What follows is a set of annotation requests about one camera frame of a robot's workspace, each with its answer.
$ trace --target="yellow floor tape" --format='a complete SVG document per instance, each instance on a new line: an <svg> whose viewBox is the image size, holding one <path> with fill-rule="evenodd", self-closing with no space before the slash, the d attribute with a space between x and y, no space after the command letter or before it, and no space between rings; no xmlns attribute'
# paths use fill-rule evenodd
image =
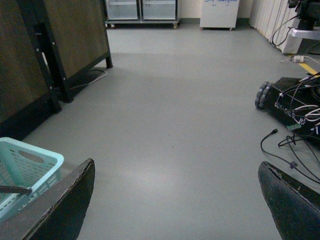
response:
<svg viewBox="0 0 320 240"><path fill-rule="evenodd" d="M316 74L317 73L317 71L316 70L314 70L312 67L310 67L308 64L306 64L306 63L299 63L299 65L301 66L301 67L303 67L308 73L310 73L310 74Z"/></svg>

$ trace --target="cabinet door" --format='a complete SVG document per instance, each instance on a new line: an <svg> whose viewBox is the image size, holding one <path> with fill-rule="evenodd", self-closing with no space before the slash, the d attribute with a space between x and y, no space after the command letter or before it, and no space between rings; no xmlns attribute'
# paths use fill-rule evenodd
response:
<svg viewBox="0 0 320 240"><path fill-rule="evenodd" d="M175 0L141 0L144 20L175 20Z"/></svg>
<svg viewBox="0 0 320 240"><path fill-rule="evenodd" d="M136 0L106 0L108 20L138 20Z"/></svg>

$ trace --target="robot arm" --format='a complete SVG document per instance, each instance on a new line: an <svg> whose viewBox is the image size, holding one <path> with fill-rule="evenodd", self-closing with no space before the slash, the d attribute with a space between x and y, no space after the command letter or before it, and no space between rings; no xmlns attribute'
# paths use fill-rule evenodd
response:
<svg viewBox="0 0 320 240"><path fill-rule="evenodd" d="M320 20L320 0L288 0L289 8L296 8L299 27L291 31L297 38L320 40L320 31L314 30Z"/></svg>

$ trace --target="wheel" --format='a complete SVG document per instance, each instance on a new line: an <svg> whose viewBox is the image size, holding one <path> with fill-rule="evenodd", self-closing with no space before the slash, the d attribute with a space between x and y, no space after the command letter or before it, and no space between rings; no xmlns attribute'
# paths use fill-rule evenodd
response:
<svg viewBox="0 0 320 240"><path fill-rule="evenodd" d="M273 83L269 83L268 81L265 81L261 86L259 91L257 92L255 96L254 105L257 109L264 109L266 107L267 98L271 89L271 86Z"/></svg>

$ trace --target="wall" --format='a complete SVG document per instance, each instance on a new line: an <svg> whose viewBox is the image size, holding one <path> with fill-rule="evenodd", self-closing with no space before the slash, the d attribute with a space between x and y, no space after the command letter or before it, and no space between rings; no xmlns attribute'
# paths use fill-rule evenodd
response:
<svg viewBox="0 0 320 240"><path fill-rule="evenodd" d="M200 18L203 0L181 0L183 18ZM249 18L254 0L240 0L238 18Z"/></svg>

